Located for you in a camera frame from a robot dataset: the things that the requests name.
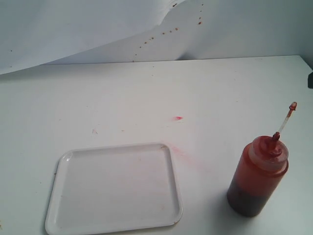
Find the plastic tray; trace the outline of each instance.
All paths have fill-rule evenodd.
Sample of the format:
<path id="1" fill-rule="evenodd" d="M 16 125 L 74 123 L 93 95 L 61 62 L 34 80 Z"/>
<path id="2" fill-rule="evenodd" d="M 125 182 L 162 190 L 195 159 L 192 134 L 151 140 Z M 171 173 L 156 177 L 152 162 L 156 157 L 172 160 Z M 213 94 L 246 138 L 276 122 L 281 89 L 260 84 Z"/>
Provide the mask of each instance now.
<path id="1" fill-rule="evenodd" d="M 45 229 L 89 235 L 170 226 L 182 215 L 169 148 L 161 143 L 67 152 Z"/>

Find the plastic bottle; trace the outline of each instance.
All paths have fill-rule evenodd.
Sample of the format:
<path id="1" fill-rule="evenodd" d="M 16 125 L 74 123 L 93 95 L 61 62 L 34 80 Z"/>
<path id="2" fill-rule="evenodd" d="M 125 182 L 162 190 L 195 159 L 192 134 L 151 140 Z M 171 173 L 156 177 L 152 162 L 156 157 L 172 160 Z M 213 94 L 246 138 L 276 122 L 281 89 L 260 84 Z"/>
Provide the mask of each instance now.
<path id="1" fill-rule="evenodd" d="M 230 206 L 247 217 L 258 215 L 288 170 L 288 150 L 279 141 L 297 103 L 289 107 L 279 132 L 272 137 L 259 136 L 243 150 L 236 172 L 227 191 Z"/>

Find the dark liquid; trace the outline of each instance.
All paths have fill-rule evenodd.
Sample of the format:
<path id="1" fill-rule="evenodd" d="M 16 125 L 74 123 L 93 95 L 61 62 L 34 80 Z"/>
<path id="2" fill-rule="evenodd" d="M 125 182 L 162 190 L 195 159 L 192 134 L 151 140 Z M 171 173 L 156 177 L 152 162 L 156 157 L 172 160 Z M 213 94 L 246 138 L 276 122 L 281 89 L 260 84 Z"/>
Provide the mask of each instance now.
<path id="1" fill-rule="evenodd" d="M 233 180 L 227 191 L 228 203 L 237 213 L 254 217 L 258 215 L 269 197 L 252 196 L 242 190 Z"/>

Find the white table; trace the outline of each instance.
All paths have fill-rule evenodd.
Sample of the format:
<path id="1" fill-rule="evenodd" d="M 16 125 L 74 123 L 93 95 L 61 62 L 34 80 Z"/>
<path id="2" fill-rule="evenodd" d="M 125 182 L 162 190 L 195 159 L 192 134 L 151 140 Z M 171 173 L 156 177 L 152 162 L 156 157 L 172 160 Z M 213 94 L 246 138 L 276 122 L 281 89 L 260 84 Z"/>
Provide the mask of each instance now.
<path id="1" fill-rule="evenodd" d="M 45 234 L 63 153 L 155 141 L 175 153 L 183 216 L 173 227 L 124 234 L 310 234 L 310 72 L 299 56 L 281 56 L 47 65 L 0 76 L 0 235 Z M 281 136 L 289 170 L 259 216 L 240 217 L 225 192 L 243 147 L 272 135 L 293 101 Z"/>

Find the tray rim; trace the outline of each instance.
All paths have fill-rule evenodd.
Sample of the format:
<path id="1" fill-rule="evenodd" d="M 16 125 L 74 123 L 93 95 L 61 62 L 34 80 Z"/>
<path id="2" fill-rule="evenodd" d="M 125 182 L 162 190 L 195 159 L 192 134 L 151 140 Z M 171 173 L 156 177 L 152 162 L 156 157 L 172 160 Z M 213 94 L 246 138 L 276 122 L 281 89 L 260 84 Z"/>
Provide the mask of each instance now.
<path id="1" fill-rule="evenodd" d="M 136 147 L 136 146 L 143 146 L 143 145 L 163 145 L 165 146 L 169 152 L 170 152 L 170 160 L 171 160 L 171 164 L 172 164 L 172 170 L 173 170 L 173 177 L 174 177 L 174 182 L 175 182 L 175 190 L 176 190 L 176 195 L 177 195 L 177 201 L 178 201 L 178 207 L 179 207 L 179 211 L 177 213 L 177 215 L 170 221 L 166 222 L 166 223 L 160 223 L 159 225 L 147 225 L 147 226 L 138 226 L 136 228 L 129 228 L 129 229 L 112 229 L 112 230 L 107 230 L 107 231 L 98 231 L 98 232 L 92 232 L 92 233 L 74 233 L 71 235 L 92 235 L 92 234 L 108 234 L 108 233 L 115 233 L 115 232 L 125 232 L 125 231 L 134 231 L 134 230 L 141 230 L 141 229 L 151 229 L 151 228 L 160 228 L 160 227 L 167 227 L 167 226 L 173 226 L 175 224 L 177 224 L 183 214 L 183 206 L 182 206 L 182 200 L 181 200 L 181 194 L 180 194 L 180 189 L 179 189 L 179 184 L 178 184 L 178 179 L 177 179 L 177 174 L 176 174 L 176 166 L 175 166 L 175 162 L 173 161 L 173 151 L 172 149 L 165 144 L 164 142 L 147 142 L 147 143 L 135 143 L 135 144 L 122 144 L 122 145 L 109 145 L 109 146 L 104 146 L 104 147 L 89 147 L 89 148 L 77 148 L 77 149 L 72 149 L 67 151 L 66 153 L 64 153 L 61 158 L 58 160 L 58 167 L 57 167 L 57 171 L 56 171 L 56 175 L 55 175 L 55 179 L 53 182 L 53 188 L 52 188 L 52 192 L 50 195 L 50 200 L 49 200 L 49 205 L 48 205 L 48 210 L 46 213 L 46 219 L 45 219 L 45 230 L 49 235 L 63 235 L 63 233 L 58 233 L 55 232 L 55 223 L 51 222 L 51 217 L 52 215 L 50 214 L 51 211 L 51 207 L 52 207 L 52 201 L 53 201 L 53 197 L 55 197 L 55 185 L 58 179 L 58 172 L 60 170 L 59 166 L 62 164 L 63 161 L 66 161 L 66 159 L 70 159 L 71 153 L 75 152 L 75 151 L 86 151 L 86 150 L 99 150 L 99 149 L 110 149 L 110 148 L 123 148 L 123 147 Z"/>

